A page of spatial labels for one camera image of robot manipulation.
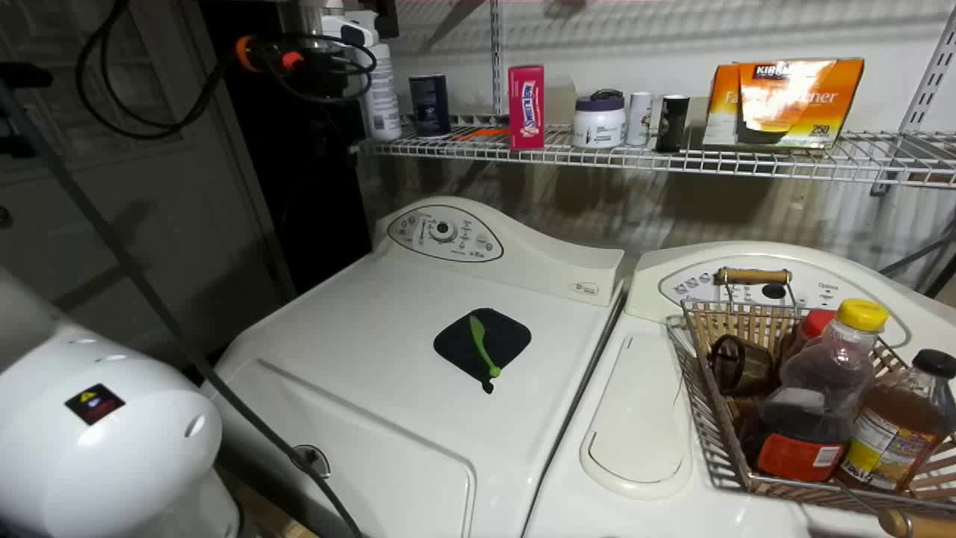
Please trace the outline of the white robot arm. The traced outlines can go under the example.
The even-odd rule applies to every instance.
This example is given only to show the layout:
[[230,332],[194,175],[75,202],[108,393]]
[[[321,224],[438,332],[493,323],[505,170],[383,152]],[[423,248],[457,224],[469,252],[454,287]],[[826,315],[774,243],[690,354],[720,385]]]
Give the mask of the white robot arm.
[[218,411],[0,273],[2,538],[239,538]]

